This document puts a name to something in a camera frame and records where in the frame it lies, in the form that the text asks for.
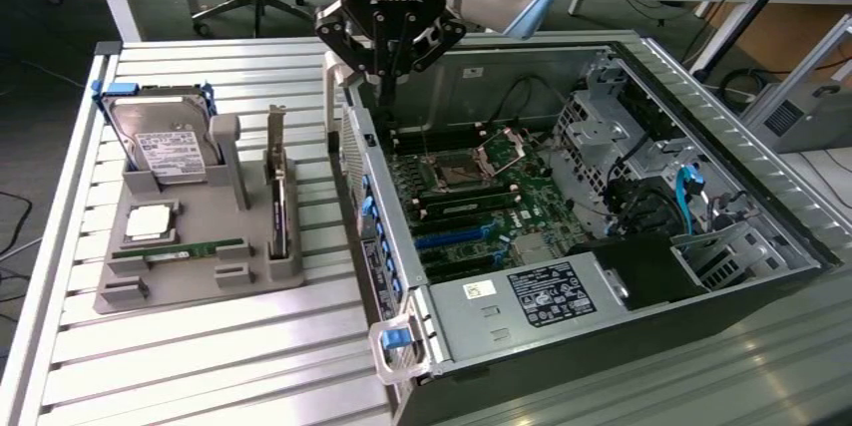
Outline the silver power supply unit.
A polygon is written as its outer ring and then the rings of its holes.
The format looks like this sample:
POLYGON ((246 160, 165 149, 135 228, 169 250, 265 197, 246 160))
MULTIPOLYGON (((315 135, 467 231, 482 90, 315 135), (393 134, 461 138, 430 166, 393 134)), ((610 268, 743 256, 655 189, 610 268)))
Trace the silver power supply unit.
POLYGON ((629 292, 590 252, 429 288, 447 356, 477 362, 607 325, 629 292))

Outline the CPU socket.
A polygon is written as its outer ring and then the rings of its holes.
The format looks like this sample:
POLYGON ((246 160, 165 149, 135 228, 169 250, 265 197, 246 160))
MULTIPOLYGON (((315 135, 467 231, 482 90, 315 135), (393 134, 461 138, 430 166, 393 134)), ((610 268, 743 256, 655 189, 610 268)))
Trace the CPU socket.
POLYGON ((426 187, 435 193, 451 193, 483 187, 489 179, 471 150, 441 152, 422 158, 426 187))

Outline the green motherboard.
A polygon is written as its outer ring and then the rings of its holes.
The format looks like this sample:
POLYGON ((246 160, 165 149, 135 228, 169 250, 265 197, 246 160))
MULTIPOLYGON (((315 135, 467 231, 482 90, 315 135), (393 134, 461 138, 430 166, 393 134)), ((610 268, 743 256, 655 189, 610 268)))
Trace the green motherboard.
POLYGON ((482 123, 442 132, 390 132, 386 162, 413 241, 437 233, 490 228, 481 240, 423 249, 414 247, 430 282, 446 282, 561 257, 574 244, 590 239, 591 234, 573 212, 573 199, 563 195, 553 179, 545 140, 545 136, 535 136, 525 129, 482 123), (431 192, 426 187, 422 158, 441 152, 473 151, 503 127, 510 127, 525 141, 526 157, 518 166, 489 179, 483 187, 451 193, 431 192), (431 221, 418 218, 422 199, 499 191, 521 195, 519 202, 505 210, 431 221))

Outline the silver drive cage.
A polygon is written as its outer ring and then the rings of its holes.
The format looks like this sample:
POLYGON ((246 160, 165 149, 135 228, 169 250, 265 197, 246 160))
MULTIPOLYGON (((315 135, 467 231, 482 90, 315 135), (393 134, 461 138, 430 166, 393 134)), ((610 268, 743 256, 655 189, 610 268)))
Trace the silver drive cage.
POLYGON ((627 165, 609 168, 638 141, 643 130, 615 98, 578 90, 557 116, 554 139, 563 151, 571 175, 602 194, 606 180, 630 176, 627 165))

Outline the green RAM stick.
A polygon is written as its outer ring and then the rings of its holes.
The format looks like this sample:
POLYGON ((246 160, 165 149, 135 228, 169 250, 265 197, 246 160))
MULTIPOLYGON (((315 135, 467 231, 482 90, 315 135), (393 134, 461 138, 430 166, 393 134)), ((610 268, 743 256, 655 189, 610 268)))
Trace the green RAM stick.
POLYGON ((241 238, 229 238, 214 241, 170 244, 151 246, 131 250, 121 250, 110 253, 111 259, 141 257, 146 261, 171 261, 189 258, 210 257, 217 254, 217 249, 225 246, 242 245, 241 238))

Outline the open black PC case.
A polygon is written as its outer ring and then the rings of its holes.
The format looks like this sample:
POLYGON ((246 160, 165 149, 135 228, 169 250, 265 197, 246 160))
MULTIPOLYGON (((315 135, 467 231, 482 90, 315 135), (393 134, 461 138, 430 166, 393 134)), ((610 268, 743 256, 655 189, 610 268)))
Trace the open black PC case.
POLYGON ((373 86, 326 66, 333 168, 367 309, 369 348, 391 401, 393 426, 427 426, 563 390, 579 421, 618 389, 671 398, 719 383, 741 421, 785 378, 822 382, 846 366, 852 329, 818 306, 791 311, 852 263, 852 222, 746 131, 705 87, 649 40, 555 36, 525 43, 465 40, 399 85, 381 109, 373 86), (613 97, 643 130, 609 168, 601 195, 571 175, 554 139, 571 93, 613 97), (561 257, 590 252, 626 286, 627 313, 607 325, 477 362, 447 356, 429 281, 386 162, 390 132, 506 125, 545 136, 553 179, 591 234, 561 257), (718 290, 693 278, 671 245, 745 221, 790 271, 718 290))

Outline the silver CPU chip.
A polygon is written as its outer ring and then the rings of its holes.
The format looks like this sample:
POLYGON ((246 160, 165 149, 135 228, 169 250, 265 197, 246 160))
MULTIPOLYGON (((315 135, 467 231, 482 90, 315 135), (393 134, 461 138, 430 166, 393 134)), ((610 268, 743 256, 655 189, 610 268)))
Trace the silver CPU chip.
POLYGON ((130 239, 161 237, 167 231, 171 209, 165 205, 135 206, 129 210, 125 236, 130 239))

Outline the black office chair base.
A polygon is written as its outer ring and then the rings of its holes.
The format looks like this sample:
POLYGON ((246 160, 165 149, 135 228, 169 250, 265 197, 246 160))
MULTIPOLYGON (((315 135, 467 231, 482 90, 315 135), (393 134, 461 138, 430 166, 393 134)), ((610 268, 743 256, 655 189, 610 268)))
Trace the black office chair base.
POLYGON ((306 0, 294 0, 287 3, 282 0, 225 0, 215 6, 190 14, 194 33, 202 38, 211 37, 211 31, 205 21, 233 12, 241 8, 250 8, 253 14, 251 35, 259 38, 262 34, 262 19, 269 9, 279 11, 295 19, 313 23, 313 14, 307 10, 310 4, 306 0))

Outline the black tripod pole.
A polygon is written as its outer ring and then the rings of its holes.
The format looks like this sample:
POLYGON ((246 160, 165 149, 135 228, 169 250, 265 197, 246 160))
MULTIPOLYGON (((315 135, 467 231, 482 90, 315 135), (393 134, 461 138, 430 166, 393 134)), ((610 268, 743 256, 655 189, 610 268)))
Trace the black tripod pole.
POLYGON ((691 66, 690 74, 698 82, 709 78, 717 64, 734 46, 739 36, 750 26, 769 1, 770 0, 754 0, 737 19, 726 19, 722 23, 715 33, 718 44, 713 49, 706 49, 710 56, 705 60, 697 60, 691 66))

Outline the black installed RAM stick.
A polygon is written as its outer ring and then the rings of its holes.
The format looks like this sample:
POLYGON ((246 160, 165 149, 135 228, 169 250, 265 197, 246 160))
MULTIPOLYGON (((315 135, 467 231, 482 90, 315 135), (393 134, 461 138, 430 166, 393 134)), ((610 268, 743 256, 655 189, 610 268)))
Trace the black installed RAM stick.
POLYGON ((438 220, 450 217, 487 213, 513 207, 521 200, 518 192, 466 192, 451 198, 419 200, 417 212, 419 220, 438 220))

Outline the grey plastic parts rack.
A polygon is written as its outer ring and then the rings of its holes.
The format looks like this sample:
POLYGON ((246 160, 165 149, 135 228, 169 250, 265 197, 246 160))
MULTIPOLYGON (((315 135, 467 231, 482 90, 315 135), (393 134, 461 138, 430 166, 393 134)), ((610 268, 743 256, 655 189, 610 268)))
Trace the grey plastic parts rack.
POLYGON ((295 164, 286 155, 293 249, 287 258, 274 260, 269 258, 271 200, 266 148, 259 160, 241 161, 235 151, 239 123, 234 115, 214 117, 210 132, 223 161, 206 168, 202 182, 162 186, 147 172, 122 176, 93 300, 99 314, 231 298, 294 288, 305 282, 295 164), (161 237, 130 239, 125 236, 129 210, 147 205, 170 207, 167 231, 161 237), (121 250, 229 238, 241 238, 245 243, 219 247, 210 257, 158 262, 141 257, 110 258, 110 253, 121 250))

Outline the silver disk bay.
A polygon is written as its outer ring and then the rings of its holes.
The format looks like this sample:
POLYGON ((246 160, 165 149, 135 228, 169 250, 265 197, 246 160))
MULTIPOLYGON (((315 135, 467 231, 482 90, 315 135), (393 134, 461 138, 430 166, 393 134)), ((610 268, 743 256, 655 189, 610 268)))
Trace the silver disk bay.
POLYGON ((713 232, 677 235, 670 240, 693 278, 709 290, 790 271, 769 240, 745 221, 713 232))

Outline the metal socket cover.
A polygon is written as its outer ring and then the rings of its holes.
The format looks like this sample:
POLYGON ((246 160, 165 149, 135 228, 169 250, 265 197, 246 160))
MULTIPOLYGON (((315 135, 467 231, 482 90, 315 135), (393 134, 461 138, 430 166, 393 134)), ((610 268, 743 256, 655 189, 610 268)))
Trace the metal socket cover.
POLYGON ((526 157, 525 141, 510 128, 501 128, 471 151, 482 176, 493 179, 517 167, 526 157))

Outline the blue expansion slot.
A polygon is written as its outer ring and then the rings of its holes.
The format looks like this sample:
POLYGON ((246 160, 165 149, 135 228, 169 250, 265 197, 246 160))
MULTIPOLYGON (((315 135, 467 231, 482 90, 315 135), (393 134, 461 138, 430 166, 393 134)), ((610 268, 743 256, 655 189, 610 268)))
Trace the blue expansion slot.
POLYGON ((458 231, 450 231, 443 233, 422 236, 414 240, 414 247, 417 249, 433 248, 438 246, 451 245, 466 241, 475 241, 486 238, 490 233, 490 228, 486 226, 470 228, 458 231))

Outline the graphics card with metal bracket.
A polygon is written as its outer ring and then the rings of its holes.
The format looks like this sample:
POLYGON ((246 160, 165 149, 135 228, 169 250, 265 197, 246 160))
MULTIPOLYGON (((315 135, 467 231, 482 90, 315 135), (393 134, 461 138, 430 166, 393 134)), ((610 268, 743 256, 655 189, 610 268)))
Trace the graphics card with metal bracket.
POLYGON ((283 119, 285 109, 271 105, 267 113, 267 142, 265 150, 266 184, 271 200, 271 236, 269 240, 269 258, 278 260, 290 256, 290 219, 289 213, 289 164, 285 152, 283 119))

